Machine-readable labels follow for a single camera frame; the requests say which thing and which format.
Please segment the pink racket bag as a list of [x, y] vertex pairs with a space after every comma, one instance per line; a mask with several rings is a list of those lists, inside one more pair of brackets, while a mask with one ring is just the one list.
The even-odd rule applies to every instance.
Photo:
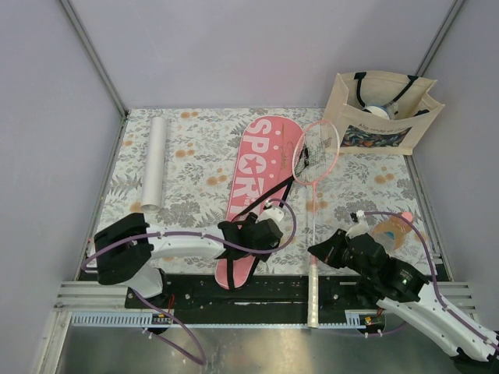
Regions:
[[[281, 202], [293, 183], [292, 156], [302, 134], [299, 124], [277, 115], [260, 117], [246, 127], [237, 153], [227, 221], [244, 221], [249, 213], [260, 215], [269, 198], [283, 207]], [[229, 249], [218, 258], [215, 280], [226, 290], [240, 289], [270, 256]]]

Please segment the pink racket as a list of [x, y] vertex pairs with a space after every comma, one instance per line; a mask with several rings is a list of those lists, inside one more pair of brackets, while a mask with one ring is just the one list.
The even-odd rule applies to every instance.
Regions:
[[[332, 171], [338, 159], [338, 132], [335, 126], [320, 120], [308, 125], [300, 136], [292, 156], [292, 175], [301, 185], [312, 189], [311, 244], [316, 244], [317, 185]], [[318, 328], [319, 270], [318, 259], [311, 255], [308, 272], [307, 326]]]

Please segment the white shuttlecock tube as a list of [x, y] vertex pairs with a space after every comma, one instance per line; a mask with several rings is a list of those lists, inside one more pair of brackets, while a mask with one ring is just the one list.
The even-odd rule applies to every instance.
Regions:
[[167, 134], [167, 120], [163, 117], [153, 117], [150, 123], [140, 203], [143, 213], [157, 213], [162, 206]]

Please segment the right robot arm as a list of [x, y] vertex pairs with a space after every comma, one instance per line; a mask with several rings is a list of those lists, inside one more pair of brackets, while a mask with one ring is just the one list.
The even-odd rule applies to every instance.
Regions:
[[375, 305], [403, 319], [430, 338], [460, 373], [498, 371], [498, 334], [451, 304], [414, 266], [389, 256], [369, 234], [349, 238], [338, 229], [308, 249], [322, 263], [359, 274], [356, 302]]

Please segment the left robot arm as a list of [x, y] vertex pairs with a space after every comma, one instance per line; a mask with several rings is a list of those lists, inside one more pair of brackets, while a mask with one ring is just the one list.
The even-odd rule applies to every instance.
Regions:
[[161, 271], [151, 262], [163, 257], [234, 259], [247, 254], [270, 254], [283, 237], [278, 224], [284, 212], [272, 207], [244, 221], [222, 221], [216, 226], [167, 229], [146, 222], [142, 213], [131, 213], [94, 236], [97, 281], [123, 284], [138, 291], [153, 308], [165, 305], [169, 289]]

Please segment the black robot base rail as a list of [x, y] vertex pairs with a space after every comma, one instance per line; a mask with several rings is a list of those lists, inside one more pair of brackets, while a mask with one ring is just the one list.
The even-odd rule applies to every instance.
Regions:
[[[175, 316], [180, 310], [222, 310], [237, 305], [261, 305], [272, 308], [285, 305], [301, 307], [306, 312], [308, 277], [303, 276], [254, 276], [249, 283], [235, 291], [221, 288], [213, 276], [166, 274], [163, 291], [148, 301]], [[358, 276], [319, 277], [319, 320], [332, 311], [377, 312], [371, 300], [356, 293]]]

